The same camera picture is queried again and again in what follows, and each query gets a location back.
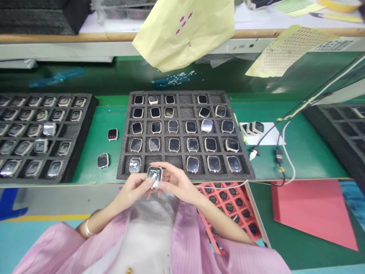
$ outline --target red paper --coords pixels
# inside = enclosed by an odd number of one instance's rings
[[[272,186],[274,220],[359,251],[338,180]]]

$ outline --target yellow paper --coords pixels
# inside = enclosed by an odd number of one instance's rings
[[[233,0],[158,0],[132,45],[167,72],[210,53],[234,31]]]
[[[260,57],[246,72],[246,75],[263,78],[281,77],[305,53],[337,38],[336,35],[292,25],[264,49]]]
[[[301,10],[293,11],[291,13],[288,13],[291,17],[299,17],[305,14],[308,14],[310,12],[318,11],[324,9],[324,6],[321,6],[317,3],[313,3],[309,5],[308,7],[302,8]]]
[[[292,17],[298,17],[310,12],[321,10],[324,6],[313,3],[309,0],[283,0],[279,2],[275,8]]]

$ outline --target plastic bag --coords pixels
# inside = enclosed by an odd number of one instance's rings
[[[158,0],[133,46],[162,72],[181,69],[234,35],[233,0]]]

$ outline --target bangle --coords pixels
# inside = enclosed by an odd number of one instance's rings
[[[98,209],[98,210],[96,210],[96,211],[94,211],[91,215],[90,215],[90,217],[89,218],[87,218],[87,220],[86,220],[86,224],[85,224],[85,233],[86,233],[86,235],[88,236],[88,237],[91,237],[91,236],[94,236],[95,234],[94,233],[92,233],[92,232],[90,232],[90,230],[89,230],[89,228],[88,228],[88,223],[89,223],[89,219],[91,218],[91,216],[92,215],[94,215],[96,212],[98,212],[100,209]]]

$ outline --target woman's left hand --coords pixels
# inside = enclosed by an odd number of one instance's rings
[[[112,202],[118,212],[129,208],[152,187],[154,179],[146,181],[146,173],[132,173]]]

